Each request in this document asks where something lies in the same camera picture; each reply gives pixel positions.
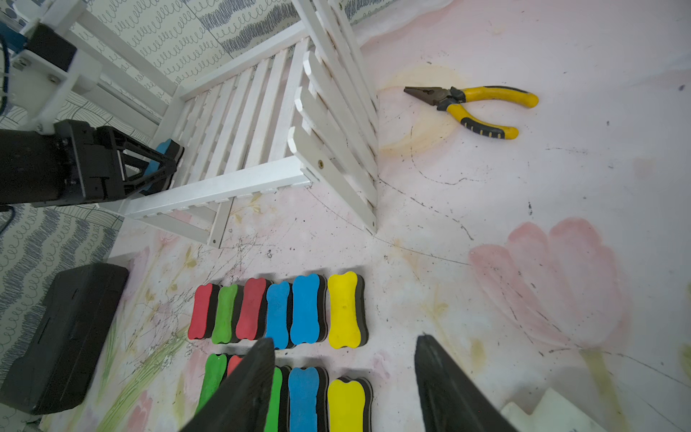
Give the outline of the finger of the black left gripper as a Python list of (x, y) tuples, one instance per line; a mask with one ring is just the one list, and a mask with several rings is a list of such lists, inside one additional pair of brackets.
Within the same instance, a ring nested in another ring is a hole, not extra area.
[(139, 162), (125, 161), (126, 157), (132, 158), (131, 154), (134, 154), (136, 159), (139, 159), (139, 156), (143, 157), (144, 167), (150, 161), (178, 164), (181, 159), (181, 146), (173, 140), (165, 141), (163, 148), (153, 149), (112, 126), (98, 127), (96, 137), (100, 144), (113, 153), (113, 159), (120, 164), (138, 166)]
[(107, 198), (122, 200), (135, 194), (145, 196), (163, 192), (171, 186), (177, 166), (173, 164), (159, 164), (156, 170), (150, 170), (145, 165), (143, 172), (133, 176), (126, 176), (125, 166), (119, 167), (107, 184)]

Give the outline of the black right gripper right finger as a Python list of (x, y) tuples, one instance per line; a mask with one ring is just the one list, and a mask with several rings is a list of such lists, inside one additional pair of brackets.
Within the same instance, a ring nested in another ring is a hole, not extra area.
[(417, 337), (414, 365), (426, 431), (513, 431), (441, 344)]

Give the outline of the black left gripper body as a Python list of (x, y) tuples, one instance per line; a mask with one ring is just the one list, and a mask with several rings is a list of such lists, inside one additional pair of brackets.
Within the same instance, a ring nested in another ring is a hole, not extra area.
[(73, 120), (54, 127), (52, 135), (1, 131), (1, 203), (64, 206), (114, 201), (113, 133)]

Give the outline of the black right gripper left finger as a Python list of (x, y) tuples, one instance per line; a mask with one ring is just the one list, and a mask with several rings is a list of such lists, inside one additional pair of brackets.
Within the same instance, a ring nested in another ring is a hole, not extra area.
[(262, 431), (271, 401), (275, 348), (271, 338), (257, 340), (185, 431)]

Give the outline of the green eraser shelf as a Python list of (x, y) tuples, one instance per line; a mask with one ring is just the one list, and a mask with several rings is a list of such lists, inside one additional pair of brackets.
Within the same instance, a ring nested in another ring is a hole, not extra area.
[(221, 386), (227, 374), (227, 366), (228, 357), (225, 354), (212, 354), (207, 358), (196, 413), (203, 409)]
[(218, 296), (218, 304), (212, 331), (212, 343), (228, 344), (236, 339), (236, 308), (241, 304), (242, 287), (238, 284), (223, 286)]
[(264, 432), (287, 432), (289, 430), (290, 396), (289, 366), (276, 366), (271, 387), (271, 397)]

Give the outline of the yellow eraser shelf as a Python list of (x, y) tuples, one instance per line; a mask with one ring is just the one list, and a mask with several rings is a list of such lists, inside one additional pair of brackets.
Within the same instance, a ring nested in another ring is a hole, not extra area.
[(331, 275), (329, 345), (334, 349), (363, 347), (369, 338), (365, 318), (365, 280), (354, 271)]
[(372, 385), (363, 378), (340, 377), (329, 384), (329, 430), (369, 432), (372, 428)]

